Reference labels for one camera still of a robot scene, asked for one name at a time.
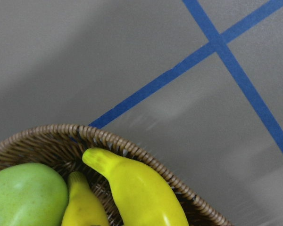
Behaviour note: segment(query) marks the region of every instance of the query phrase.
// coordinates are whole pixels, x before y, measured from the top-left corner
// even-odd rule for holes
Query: gray surface
[[[266,0],[199,1],[219,32]],[[181,0],[0,1],[0,141],[89,124],[207,43]],[[283,129],[283,8],[229,47]],[[283,226],[283,154],[213,54],[104,129],[237,226]]]

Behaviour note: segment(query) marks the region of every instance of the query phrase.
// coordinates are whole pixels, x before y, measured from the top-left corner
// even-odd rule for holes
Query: apple
[[[0,226],[59,226],[67,204],[66,182],[47,165],[0,171]]]

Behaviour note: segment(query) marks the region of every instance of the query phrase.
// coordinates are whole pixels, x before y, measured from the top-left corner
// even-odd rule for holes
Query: yellow fruit
[[[100,148],[87,149],[83,162],[108,180],[124,226],[189,226],[173,190],[150,166]]]
[[[68,177],[69,203],[62,226],[109,226],[102,203],[89,188],[85,175],[72,172]]]

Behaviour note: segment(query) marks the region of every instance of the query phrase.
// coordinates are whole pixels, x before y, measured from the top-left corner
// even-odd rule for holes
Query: wicker basket
[[[155,169],[174,188],[191,226],[232,225],[148,152],[120,136],[94,127],[53,124],[16,133],[0,143],[0,170],[25,162],[40,162],[52,167],[64,179],[71,171],[81,171],[102,201],[110,224],[120,226],[122,219],[107,180],[81,160],[83,152],[94,146],[142,161]]]

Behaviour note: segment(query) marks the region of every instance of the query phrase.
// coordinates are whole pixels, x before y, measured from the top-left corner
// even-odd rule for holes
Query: woven wicker
[[[232,224],[148,152],[123,139],[94,127],[53,124],[28,129],[0,143],[0,170],[25,163],[44,163],[66,179],[71,171],[83,172],[102,201],[112,226],[122,225],[107,180],[82,163],[88,147],[101,147],[155,169],[173,188],[191,226],[231,226]]]

